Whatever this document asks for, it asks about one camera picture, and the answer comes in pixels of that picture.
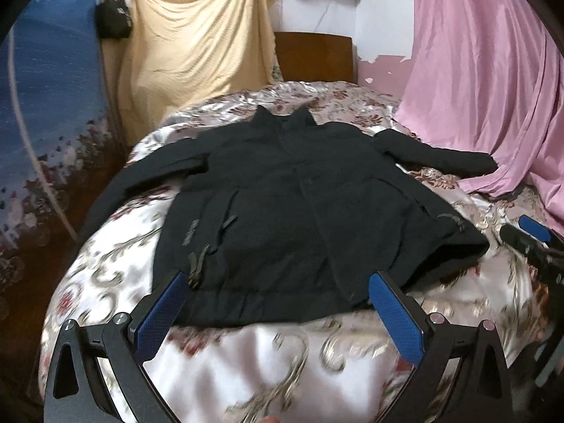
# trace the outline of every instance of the white wall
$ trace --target white wall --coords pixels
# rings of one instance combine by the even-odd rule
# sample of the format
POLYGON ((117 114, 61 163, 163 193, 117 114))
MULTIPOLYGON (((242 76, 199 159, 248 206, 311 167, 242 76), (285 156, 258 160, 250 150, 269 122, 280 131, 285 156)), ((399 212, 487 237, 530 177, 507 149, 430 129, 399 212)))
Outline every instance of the white wall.
POLYGON ((382 55, 411 58, 413 0, 360 0, 354 43, 362 60, 382 55))
POLYGON ((355 35, 358 0, 278 0, 271 8, 275 31, 355 35))

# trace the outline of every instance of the cloth hanging on wall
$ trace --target cloth hanging on wall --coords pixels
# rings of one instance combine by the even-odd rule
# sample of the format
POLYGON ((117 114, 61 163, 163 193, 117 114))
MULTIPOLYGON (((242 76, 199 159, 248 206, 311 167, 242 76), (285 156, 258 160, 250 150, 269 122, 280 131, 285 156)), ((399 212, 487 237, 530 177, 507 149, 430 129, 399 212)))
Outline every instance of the cloth hanging on wall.
POLYGON ((564 60, 526 0, 415 0, 413 72, 397 120, 434 146, 493 155, 460 182, 493 197, 534 183, 564 232, 564 60))
POLYGON ((179 107, 272 81, 274 0, 132 0, 118 106, 134 144, 179 107))

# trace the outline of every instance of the wooden headboard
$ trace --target wooden headboard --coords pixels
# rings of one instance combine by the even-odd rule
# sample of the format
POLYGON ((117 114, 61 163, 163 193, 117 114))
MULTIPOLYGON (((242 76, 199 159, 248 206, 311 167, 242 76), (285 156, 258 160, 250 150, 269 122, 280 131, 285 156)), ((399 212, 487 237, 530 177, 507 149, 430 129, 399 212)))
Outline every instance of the wooden headboard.
POLYGON ((281 31, 275 36, 284 80, 356 83, 353 41, 347 36, 281 31))

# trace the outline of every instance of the yellow cloth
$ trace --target yellow cloth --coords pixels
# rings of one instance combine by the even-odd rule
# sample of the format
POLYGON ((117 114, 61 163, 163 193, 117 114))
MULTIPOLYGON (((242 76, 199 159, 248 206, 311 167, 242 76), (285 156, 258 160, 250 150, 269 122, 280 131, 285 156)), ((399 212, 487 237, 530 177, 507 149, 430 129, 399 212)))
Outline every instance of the yellow cloth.
POLYGON ((118 85, 128 143, 179 108, 267 86, 275 59, 273 1, 132 0, 118 85))

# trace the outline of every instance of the pink fabric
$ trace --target pink fabric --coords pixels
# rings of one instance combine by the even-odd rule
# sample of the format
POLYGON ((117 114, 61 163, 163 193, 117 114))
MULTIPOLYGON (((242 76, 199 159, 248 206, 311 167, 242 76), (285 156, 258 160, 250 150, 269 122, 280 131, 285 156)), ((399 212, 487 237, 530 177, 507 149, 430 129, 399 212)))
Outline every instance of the pink fabric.
POLYGON ((415 0, 413 72, 396 119, 432 145, 493 155, 463 180, 500 196, 533 182, 564 232, 564 62, 525 0, 415 0))

